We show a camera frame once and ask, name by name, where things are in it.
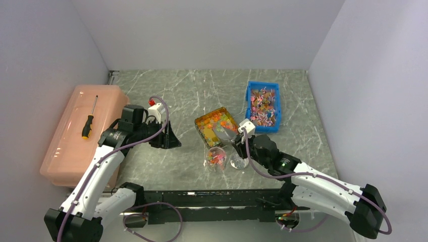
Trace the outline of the metal scoop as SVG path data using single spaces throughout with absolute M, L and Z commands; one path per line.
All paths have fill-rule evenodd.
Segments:
M 223 126 L 215 126 L 212 130 L 218 139 L 224 144 L 232 143 L 238 135 L 235 131 Z

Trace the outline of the clear plastic cup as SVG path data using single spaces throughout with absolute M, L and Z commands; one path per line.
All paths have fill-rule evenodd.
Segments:
M 227 164 L 227 154 L 221 147 L 212 147 L 208 150 L 204 166 L 212 171 L 222 171 Z

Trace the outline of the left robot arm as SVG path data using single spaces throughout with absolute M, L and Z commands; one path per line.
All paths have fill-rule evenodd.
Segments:
M 53 241 L 100 241 L 107 225 L 128 208 L 137 212 L 147 199 L 143 186 L 126 182 L 99 203 L 110 178 L 129 150 L 141 143 L 153 148 L 181 146 L 174 135 L 165 104 L 148 109 L 126 105 L 121 117 L 101 133 L 93 159 L 77 186 L 58 209 L 48 209 L 44 222 Z

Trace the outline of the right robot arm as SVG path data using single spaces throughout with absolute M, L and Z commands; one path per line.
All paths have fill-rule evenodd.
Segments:
M 326 175 L 280 151 L 267 135 L 239 134 L 231 144 L 258 174 L 283 181 L 285 187 L 278 195 L 282 208 L 317 210 L 348 223 L 354 232 L 369 239 L 391 234 L 387 208 L 375 186 L 360 187 Z

